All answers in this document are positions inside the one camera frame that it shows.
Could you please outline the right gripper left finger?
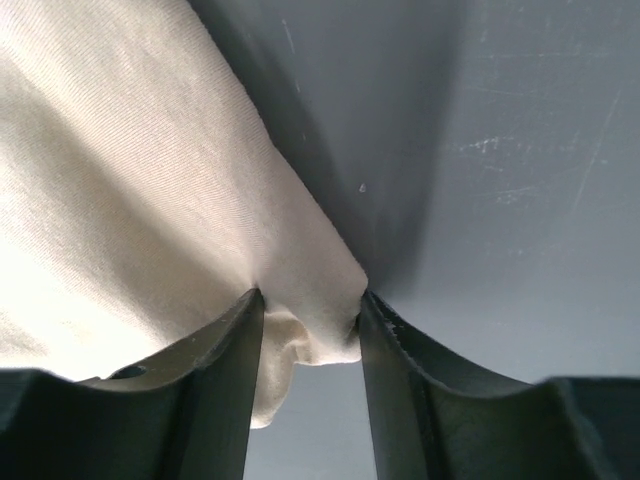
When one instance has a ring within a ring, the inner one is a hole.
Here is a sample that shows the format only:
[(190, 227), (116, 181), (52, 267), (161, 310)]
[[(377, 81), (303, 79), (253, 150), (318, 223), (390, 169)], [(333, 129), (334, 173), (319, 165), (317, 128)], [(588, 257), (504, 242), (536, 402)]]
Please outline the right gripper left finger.
[(239, 479), (263, 334), (258, 291), (107, 379), (1, 373), (5, 479)]

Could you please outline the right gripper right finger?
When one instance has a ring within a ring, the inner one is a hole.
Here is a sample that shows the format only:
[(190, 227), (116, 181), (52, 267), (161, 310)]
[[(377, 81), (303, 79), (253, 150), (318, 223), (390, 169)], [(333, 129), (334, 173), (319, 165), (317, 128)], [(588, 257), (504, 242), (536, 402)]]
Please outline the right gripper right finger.
[(479, 366), (366, 293), (358, 318), (381, 479), (635, 479), (639, 382), (534, 384)]

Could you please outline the beige t shirt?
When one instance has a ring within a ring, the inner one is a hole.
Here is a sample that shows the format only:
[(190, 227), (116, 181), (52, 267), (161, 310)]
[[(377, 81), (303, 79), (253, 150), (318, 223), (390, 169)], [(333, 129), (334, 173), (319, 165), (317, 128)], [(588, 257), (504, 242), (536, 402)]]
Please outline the beige t shirt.
[(2, 3), (3, 367), (109, 375), (258, 288), (263, 428), (366, 286), (187, 2)]

